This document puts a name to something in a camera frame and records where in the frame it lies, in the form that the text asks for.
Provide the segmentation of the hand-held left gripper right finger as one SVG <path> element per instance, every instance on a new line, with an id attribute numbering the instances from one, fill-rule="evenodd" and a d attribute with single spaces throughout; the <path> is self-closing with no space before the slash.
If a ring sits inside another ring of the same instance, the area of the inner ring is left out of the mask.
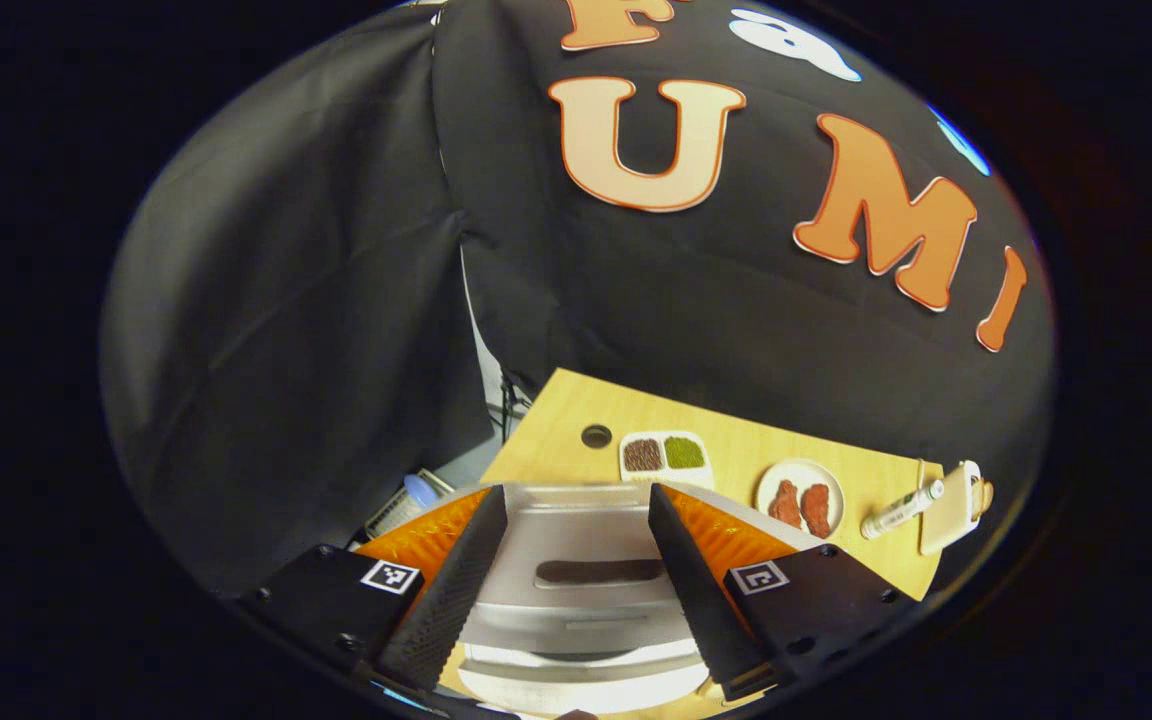
<path id="1" fill-rule="evenodd" d="M 916 606 L 838 544 L 707 488 L 650 484 L 647 525 L 728 702 L 788 694 L 838 673 Z"/>

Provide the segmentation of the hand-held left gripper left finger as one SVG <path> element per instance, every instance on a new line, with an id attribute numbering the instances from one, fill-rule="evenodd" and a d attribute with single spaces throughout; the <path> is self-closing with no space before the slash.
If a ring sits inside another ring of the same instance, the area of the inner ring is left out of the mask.
<path id="1" fill-rule="evenodd" d="M 465 488 L 355 550 L 306 550 L 241 606 L 334 673 L 430 692 L 507 526 L 503 486 Z"/>

